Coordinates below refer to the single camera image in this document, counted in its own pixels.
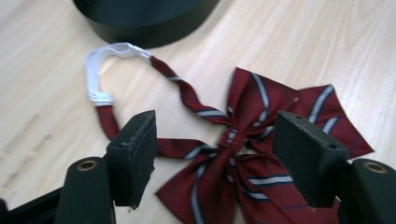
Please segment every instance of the wood grain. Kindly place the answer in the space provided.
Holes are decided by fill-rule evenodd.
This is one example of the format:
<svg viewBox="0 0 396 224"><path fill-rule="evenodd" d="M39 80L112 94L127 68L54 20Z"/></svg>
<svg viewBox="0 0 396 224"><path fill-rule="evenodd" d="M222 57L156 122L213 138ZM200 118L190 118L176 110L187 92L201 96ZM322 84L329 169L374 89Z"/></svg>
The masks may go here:
<svg viewBox="0 0 396 224"><path fill-rule="evenodd" d="M221 1L194 33L150 52L223 111L236 66L295 89L331 83L376 150L366 157L396 168L395 21L392 0ZM0 0L0 28L0 197L14 208L59 188L72 162L104 155L84 58L106 43L72 1ZM141 61L111 58L101 74L121 124L155 109L160 137L219 138L222 127L194 117ZM117 209L118 222L177 223L154 192L187 164L156 159L141 206Z"/></svg>

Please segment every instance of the fabric ribbon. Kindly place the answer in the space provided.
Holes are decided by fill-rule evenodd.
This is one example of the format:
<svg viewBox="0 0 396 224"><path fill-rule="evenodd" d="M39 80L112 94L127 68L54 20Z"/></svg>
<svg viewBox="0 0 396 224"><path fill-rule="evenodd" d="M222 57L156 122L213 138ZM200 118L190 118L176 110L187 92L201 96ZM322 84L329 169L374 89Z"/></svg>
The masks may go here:
<svg viewBox="0 0 396 224"><path fill-rule="evenodd" d="M197 116L227 129L216 147L194 139L158 139L159 155L192 160L157 192L183 223L233 223L239 204L246 223L338 223L333 208L311 208L272 151L278 110L310 120L354 158L373 150L347 119L332 85L296 91L236 68L227 114L202 105L191 85L164 62L151 65L180 88L182 103ZM97 106L107 136L118 132L111 105ZM243 154L242 148L254 153Z"/></svg>

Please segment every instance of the bow tie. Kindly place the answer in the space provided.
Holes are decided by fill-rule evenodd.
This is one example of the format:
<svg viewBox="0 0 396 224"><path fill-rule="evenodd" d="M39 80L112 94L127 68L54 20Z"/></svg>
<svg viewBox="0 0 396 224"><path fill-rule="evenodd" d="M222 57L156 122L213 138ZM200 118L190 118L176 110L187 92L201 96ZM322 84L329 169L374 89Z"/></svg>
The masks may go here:
<svg viewBox="0 0 396 224"><path fill-rule="evenodd" d="M183 223L233 223L239 204L246 223L337 223L333 208L312 209L272 150L276 113L307 118L354 158L373 150L347 119L332 85L296 91L236 68L227 114L203 105L192 86L164 62L149 63L180 88L182 103L197 116L227 126L216 147L193 139L158 139L159 155L192 160L157 196ZM97 106L107 136L118 132L111 105ZM242 148L254 153L243 154Z"/></svg>

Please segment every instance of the light wood surface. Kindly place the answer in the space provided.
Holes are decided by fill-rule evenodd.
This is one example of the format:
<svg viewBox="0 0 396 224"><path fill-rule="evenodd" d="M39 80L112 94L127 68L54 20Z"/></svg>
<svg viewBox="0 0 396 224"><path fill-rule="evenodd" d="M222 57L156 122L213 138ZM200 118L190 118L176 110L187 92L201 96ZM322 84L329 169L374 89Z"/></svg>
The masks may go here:
<svg viewBox="0 0 396 224"><path fill-rule="evenodd" d="M0 197L15 208L59 188L74 161L104 155L84 58L106 42L71 0L0 0L0 30ZM396 1L224 0L194 33L150 52L222 111L236 66L294 89L331 83L376 150L366 157L396 168ZM142 61L111 58L101 74L121 125L155 109L160 137L219 138L222 127ZM118 223L177 223L154 192L187 163L156 159L141 206L118 208Z"/></svg>

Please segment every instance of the knot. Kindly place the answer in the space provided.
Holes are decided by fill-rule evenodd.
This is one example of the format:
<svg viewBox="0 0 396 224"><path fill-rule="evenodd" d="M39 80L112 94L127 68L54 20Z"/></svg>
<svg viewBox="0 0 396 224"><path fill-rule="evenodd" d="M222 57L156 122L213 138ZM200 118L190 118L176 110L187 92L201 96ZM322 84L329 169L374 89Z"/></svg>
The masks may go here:
<svg viewBox="0 0 396 224"><path fill-rule="evenodd" d="M233 153L237 154L242 146L246 143L246 137L244 134L238 132L234 128L227 129L219 141L220 147L230 148Z"/></svg>

